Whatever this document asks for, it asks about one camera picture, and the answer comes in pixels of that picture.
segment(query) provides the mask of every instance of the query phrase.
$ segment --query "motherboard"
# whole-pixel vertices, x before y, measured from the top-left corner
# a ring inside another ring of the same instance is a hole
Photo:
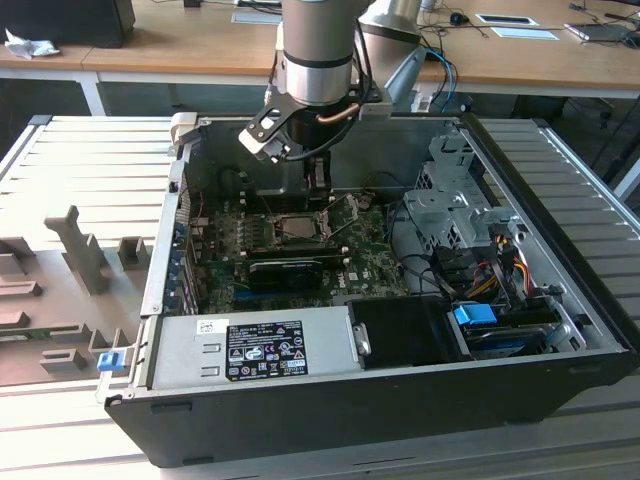
[[[207,201],[194,243],[206,284],[202,313],[344,305],[406,296],[387,243],[386,212],[344,194],[317,211],[265,197]]]

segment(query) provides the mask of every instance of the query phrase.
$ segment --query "table leg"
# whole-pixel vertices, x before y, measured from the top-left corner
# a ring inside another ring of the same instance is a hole
[[[101,92],[100,79],[97,73],[79,72],[76,74],[76,82],[82,87],[91,115],[108,115],[108,107]]]
[[[182,106],[182,100],[180,99],[180,93],[178,92],[178,85],[175,83],[169,83],[169,100],[173,108],[180,108]]]

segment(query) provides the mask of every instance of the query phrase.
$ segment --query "black plastic cover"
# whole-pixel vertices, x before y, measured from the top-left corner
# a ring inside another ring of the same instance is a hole
[[[371,354],[363,357],[365,369],[462,360],[442,299],[373,298],[348,305],[352,322],[365,326],[371,345]]]

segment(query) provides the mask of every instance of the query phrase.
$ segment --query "warning label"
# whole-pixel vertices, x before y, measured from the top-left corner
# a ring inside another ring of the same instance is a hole
[[[227,327],[226,376],[232,382],[308,373],[302,322]]]

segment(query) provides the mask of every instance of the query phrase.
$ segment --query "white table frame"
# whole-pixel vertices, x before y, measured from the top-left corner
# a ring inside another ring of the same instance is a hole
[[[0,68],[0,78],[25,80],[75,81],[80,84],[91,115],[108,115],[109,107],[101,84],[104,82],[165,83],[191,85],[266,85],[267,77],[262,75],[224,75],[197,73],[156,73],[156,72],[116,72],[93,70],[66,70],[41,68]],[[413,104],[416,111],[425,111],[431,95],[440,82],[418,82],[418,94]],[[640,89],[580,88],[539,85],[502,85],[461,82],[456,87],[463,93],[495,93],[505,95],[543,95],[552,97],[601,97],[635,99]],[[172,103],[178,102],[175,88],[170,90]],[[624,177],[615,192],[625,200],[640,184],[640,159]]]

